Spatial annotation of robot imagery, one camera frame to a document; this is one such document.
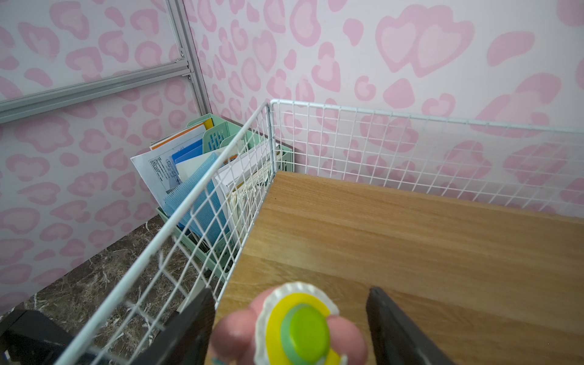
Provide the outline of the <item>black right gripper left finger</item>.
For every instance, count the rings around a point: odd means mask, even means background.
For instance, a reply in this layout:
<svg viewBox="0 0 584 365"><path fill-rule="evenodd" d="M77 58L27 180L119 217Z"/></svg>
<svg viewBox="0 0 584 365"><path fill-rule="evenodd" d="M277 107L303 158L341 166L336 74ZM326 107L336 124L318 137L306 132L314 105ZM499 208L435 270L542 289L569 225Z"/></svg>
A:
<svg viewBox="0 0 584 365"><path fill-rule="evenodd" d="M202 290L168 323L151 346L133 364L203 364L215 319L211 289Z"/></svg>

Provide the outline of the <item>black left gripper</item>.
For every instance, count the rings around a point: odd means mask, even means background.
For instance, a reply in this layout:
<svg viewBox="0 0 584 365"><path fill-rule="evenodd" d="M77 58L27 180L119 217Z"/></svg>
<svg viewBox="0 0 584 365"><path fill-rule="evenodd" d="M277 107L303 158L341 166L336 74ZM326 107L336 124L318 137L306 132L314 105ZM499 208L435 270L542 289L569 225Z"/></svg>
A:
<svg viewBox="0 0 584 365"><path fill-rule="evenodd" d="M37 310L14 310L1 320L1 358L8 353L19 364L55 364L73 341Z"/></svg>

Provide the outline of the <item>green hat pink figurine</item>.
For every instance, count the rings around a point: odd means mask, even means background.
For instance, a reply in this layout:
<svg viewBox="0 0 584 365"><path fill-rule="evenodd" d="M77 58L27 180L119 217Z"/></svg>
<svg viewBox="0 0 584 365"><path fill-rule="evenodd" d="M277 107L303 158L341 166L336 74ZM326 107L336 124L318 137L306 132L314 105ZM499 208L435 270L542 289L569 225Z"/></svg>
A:
<svg viewBox="0 0 584 365"><path fill-rule="evenodd" d="M368 347L322 290L297 281L220 319L208 356L214 364L365 364Z"/></svg>

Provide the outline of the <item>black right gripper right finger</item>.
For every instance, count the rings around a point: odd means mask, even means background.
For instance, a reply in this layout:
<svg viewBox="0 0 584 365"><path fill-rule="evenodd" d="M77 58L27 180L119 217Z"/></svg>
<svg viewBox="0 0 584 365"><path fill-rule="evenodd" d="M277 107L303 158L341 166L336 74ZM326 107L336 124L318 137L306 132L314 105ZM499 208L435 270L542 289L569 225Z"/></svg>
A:
<svg viewBox="0 0 584 365"><path fill-rule="evenodd" d="M366 311L378 364L454 365L380 287L371 287Z"/></svg>

